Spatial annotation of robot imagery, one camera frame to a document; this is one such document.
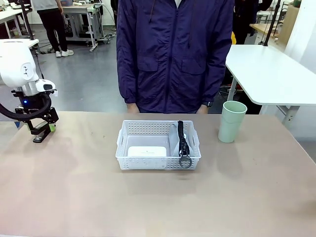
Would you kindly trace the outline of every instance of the navy blue jacket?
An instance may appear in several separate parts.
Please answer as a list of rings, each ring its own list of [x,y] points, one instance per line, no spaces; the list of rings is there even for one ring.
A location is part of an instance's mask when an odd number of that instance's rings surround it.
[[[119,91],[126,103],[189,113],[212,102],[232,41],[234,0],[119,0]]]

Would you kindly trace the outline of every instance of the wristwatch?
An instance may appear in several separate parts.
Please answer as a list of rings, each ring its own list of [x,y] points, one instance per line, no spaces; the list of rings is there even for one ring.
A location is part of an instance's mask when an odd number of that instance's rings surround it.
[[[208,108],[213,106],[213,102],[202,102],[203,105],[206,105]]]

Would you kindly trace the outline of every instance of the white plastic basket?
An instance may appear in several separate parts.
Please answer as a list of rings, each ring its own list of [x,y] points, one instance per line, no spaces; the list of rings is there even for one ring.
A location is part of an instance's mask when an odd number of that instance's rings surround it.
[[[169,129],[175,121],[146,121],[124,120],[122,129],[118,134],[118,149],[116,157],[121,169],[184,169],[179,164],[180,157],[170,156]],[[192,147],[194,154],[190,154],[192,165],[186,170],[194,170],[201,153],[199,150],[198,134],[192,121],[183,121],[184,131],[187,133],[187,142]],[[165,147],[167,157],[129,157],[128,148],[132,146]]]

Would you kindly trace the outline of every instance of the key ring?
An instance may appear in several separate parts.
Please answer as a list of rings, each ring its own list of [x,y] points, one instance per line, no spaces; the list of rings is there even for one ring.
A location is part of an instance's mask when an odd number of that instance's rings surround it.
[[[182,162],[184,162],[184,161],[190,161],[190,164],[189,164],[188,166],[184,166],[184,165],[182,164]],[[188,169],[188,168],[190,168],[191,165],[192,165],[192,159],[191,159],[188,155],[185,155],[185,156],[182,155],[181,158],[179,159],[179,164],[180,164],[180,166],[181,166],[182,168]]]

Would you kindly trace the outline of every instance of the white shoe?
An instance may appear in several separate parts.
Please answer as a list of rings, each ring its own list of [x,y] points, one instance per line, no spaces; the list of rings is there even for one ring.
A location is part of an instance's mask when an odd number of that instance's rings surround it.
[[[67,51],[61,52],[61,56],[63,56],[63,57],[68,57],[68,56],[71,56],[73,54],[74,54],[74,52],[72,50],[69,50],[69,49],[67,49]]]
[[[56,51],[56,58],[60,58],[61,57],[61,52],[60,51]]]

